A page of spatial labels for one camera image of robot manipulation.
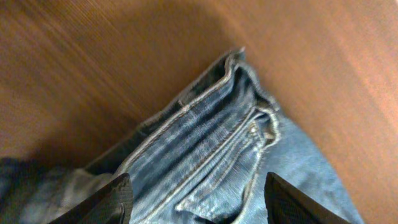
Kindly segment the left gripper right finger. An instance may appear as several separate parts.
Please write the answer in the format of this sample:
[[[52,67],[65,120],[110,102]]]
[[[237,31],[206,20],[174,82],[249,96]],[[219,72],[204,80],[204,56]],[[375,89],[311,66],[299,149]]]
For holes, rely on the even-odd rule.
[[[267,173],[264,199],[270,224],[348,224],[274,172]]]

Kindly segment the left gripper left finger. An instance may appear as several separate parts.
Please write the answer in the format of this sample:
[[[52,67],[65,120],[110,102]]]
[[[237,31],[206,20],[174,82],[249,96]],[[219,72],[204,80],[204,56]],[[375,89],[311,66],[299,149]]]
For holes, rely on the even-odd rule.
[[[50,224],[129,224],[132,209],[132,185],[125,173]]]

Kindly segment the blue denim jeans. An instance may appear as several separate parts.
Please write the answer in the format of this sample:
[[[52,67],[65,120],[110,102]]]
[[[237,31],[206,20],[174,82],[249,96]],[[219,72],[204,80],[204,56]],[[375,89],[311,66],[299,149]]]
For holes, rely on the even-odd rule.
[[[344,221],[362,223],[334,168],[259,83],[243,49],[79,169],[1,160],[1,222],[50,223],[122,178],[125,223],[266,223],[274,172]]]

